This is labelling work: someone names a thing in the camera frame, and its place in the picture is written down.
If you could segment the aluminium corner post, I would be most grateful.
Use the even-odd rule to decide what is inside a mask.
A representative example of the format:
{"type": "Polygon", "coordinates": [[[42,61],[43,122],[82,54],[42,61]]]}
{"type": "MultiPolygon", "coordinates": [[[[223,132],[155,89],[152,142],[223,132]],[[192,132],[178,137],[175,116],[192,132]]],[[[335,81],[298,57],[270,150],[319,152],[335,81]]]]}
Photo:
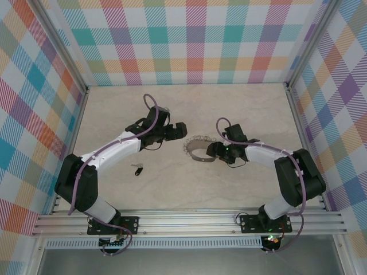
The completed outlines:
{"type": "Polygon", "coordinates": [[[61,56],[61,59],[64,61],[65,66],[69,70],[71,76],[75,80],[76,84],[79,88],[82,89],[84,94],[88,93],[88,86],[83,80],[77,66],[75,65],[71,55],[68,52],[67,47],[59,35],[56,27],[52,23],[52,20],[49,18],[46,9],[43,7],[40,0],[28,0],[29,5],[32,6],[33,11],[35,12],[37,18],[40,20],[41,25],[44,27],[47,35],[53,46],[56,49],[56,52],[61,56]]]}
{"type": "Polygon", "coordinates": [[[343,0],[315,0],[316,7],[307,17],[309,20],[306,22],[304,34],[301,35],[303,41],[285,78],[286,92],[291,92],[300,78],[342,2],[343,0]]]}

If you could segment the small circuit board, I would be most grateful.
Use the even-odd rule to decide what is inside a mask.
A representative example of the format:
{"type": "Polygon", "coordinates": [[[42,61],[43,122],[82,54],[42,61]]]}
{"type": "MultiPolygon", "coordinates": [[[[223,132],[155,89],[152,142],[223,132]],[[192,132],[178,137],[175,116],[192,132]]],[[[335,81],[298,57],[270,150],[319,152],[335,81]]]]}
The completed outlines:
{"type": "Polygon", "coordinates": [[[274,247],[279,247],[283,237],[281,235],[269,235],[262,237],[262,244],[264,247],[272,249],[274,247]]]}
{"type": "Polygon", "coordinates": [[[107,248],[116,248],[120,249],[124,246],[124,238],[117,238],[117,237],[111,237],[111,238],[100,238],[98,241],[99,248],[105,247],[107,248]]]}

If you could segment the wide aluminium base rail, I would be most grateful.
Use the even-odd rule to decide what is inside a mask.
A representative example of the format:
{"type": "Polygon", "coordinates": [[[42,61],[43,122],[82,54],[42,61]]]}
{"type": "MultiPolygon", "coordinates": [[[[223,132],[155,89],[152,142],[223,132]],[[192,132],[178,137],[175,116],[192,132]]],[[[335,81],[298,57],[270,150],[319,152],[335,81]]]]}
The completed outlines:
{"type": "MultiPolygon", "coordinates": [[[[137,216],[138,237],[214,237],[240,236],[238,213],[241,209],[175,209],[125,210],[123,216],[137,216]]],[[[346,234],[346,224],[339,212],[309,207],[303,217],[290,218],[289,235],[346,234]]],[[[38,217],[33,237],[85,237],[87,217],[82,213],[67,215],[66,211],[38,217]]]]}

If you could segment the grey metal panel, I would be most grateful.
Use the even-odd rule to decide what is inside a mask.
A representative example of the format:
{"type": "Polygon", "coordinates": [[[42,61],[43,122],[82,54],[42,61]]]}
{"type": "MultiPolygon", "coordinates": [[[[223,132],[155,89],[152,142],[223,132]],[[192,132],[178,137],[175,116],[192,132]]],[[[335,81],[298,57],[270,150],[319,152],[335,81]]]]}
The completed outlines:
{"type": "Polygon", "coordinates": [[[265,254],[251,249],[47,250],[37,275],[345,275],[333,256],[265,254]]]}

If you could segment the grey band with key rings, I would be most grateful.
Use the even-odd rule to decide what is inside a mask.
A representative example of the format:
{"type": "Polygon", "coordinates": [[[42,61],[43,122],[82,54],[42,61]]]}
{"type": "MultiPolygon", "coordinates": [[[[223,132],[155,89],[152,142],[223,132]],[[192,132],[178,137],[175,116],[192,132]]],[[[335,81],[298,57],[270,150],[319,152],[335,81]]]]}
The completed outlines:
{"type": "Polygon", "coordinates": [[[206,157],[199,156],[196,154],[198,150],[206,150],[208,149],[209,145],[215,143],[217,140],[210,136],[202,136],[196,135],[188,138],[183,144],[183,151],[191,157],[192,160],[201,163],[212,163],[216,160],[216,157],[208,156],[206,157]]]}

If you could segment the thin aluminium floor rail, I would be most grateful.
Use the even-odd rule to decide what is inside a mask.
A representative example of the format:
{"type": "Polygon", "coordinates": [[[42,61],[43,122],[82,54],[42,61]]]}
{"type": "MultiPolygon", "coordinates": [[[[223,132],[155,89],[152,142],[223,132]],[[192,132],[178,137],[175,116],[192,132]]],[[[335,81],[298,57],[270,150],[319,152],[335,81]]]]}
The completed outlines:
{"type": "MultiPolygon", "coordinates": [[[[79,130],[80,130],[81,122],[82,122],[82,119],[83,119],[83,115],[84,115],[84,112],[85,112],[85,108],[86,108],[86,104],[87,104],[87,101],[88,101],[90,89],[91,89],[90,86],[86,86],[86,90],[85,90],[85,92],[82,96],[80,110],[79,110],[76,122],[73,126],[73,131],[72,131],[70,144],[67,147],[65,157],[67,155],[71,154],[75,149],[75,144],[76,144],[77,136],[79,134],[79,130]]],[[[59,200],[58,195],[54,192],[53,196],[52,196],[52,203],[50,205],[48,215],[52,215],[54,213],[55,207],[58,206],[58,200],[59,200]]]]}
{"type": "MultiPolygon", "coordinates": [[[[287,100],[288,100],[288,103],[289,103],[289,106],[290,106],[290,109],[291,109],[291,112],[292,112],[292,116],[294,118],[294,122],[295,122],[295,125],[296,125],[296,129],[297,129],[297,132],[298,132],[298,136],[299,136],[302,148],[309,151],[309,153],[311,155],[311,158],[313,159],[316,167],[319,168],[317,166],[317,162],[316,162],[315,157],[313,155],[311,145],[308,141],[306,130],[303,128],[302,119],[301,119],[299,110],[297,109],[296,101],[295,101],[294,96],[291,92],[291,89],[288,87],[287,83],[283,83],[283,86],[284,86],[286,97],[287,97],[287,100]]],[[[324,192],[321,195],[319,195],[317,198],[319,200],[319,204],[326,211],[330,211],[329,202],[327,201],[327,197],[325,198],[325,195],[326,195],[326,193],[324,192]]]]}

